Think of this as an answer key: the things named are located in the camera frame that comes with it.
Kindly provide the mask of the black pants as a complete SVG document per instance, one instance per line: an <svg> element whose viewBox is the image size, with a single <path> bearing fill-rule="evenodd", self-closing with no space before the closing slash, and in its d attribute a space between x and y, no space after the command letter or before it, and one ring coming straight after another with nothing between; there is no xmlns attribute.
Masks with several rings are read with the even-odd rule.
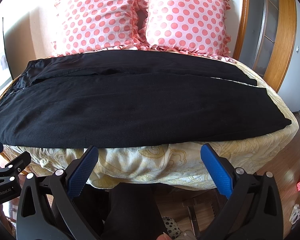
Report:
<svg viewBox="0 0 300 240"><path fill-rule="evenodd" d="M0 99L0 142L123 148L259 137L291 124L233 64L109 50L38 59Z"/></svg>

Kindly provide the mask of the left polka dot pillow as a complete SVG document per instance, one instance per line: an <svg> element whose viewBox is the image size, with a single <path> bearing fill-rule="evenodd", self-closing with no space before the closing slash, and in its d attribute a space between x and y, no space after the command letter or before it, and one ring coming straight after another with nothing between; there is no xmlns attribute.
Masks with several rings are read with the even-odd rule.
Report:
<svg viewBox="0 0 300 240"><path fill-rule="evenodd" d="M56 0L55 6L62 27L59 55L141 47L138 12L147 0Z"/></svg>

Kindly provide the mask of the polka dot pillow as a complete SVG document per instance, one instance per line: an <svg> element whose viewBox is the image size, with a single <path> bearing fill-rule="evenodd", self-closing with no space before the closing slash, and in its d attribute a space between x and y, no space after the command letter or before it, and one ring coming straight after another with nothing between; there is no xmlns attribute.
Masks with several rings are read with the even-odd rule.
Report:
<svg viewBox="0 0 300 240"><path fill-rule="evenodd" d="M62 27L59 55L141 47L138 12L147 0L56 0L55 6Z"/></svg>
<svg viewBox="0 0 300 240"><path fill-rule="evenodd" d="M146 14L140 48L222 59L229 57L229 0L139 0Z"/></svg>

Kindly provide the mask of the right polka dot pillow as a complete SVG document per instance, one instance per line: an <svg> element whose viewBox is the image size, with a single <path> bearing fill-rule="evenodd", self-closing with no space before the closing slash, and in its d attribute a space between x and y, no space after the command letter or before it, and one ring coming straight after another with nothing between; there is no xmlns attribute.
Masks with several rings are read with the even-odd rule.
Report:
<svg viewBox="0 0 300 240"><path fill-rule="evenodd" d="M146 14L140 48L222 59L229 57L229 0L139 0Z"/></svg>

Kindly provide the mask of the wooden door frame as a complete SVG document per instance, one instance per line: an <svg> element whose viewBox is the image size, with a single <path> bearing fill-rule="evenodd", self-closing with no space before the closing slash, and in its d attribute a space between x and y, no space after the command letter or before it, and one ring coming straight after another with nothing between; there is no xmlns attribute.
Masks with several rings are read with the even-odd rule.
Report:
<svg viewBox="0 0 300 240"><path fill-rule="evenodd" d="M233 57L277 92L292 58L296 28L295 0L243 0Z"/></svg>

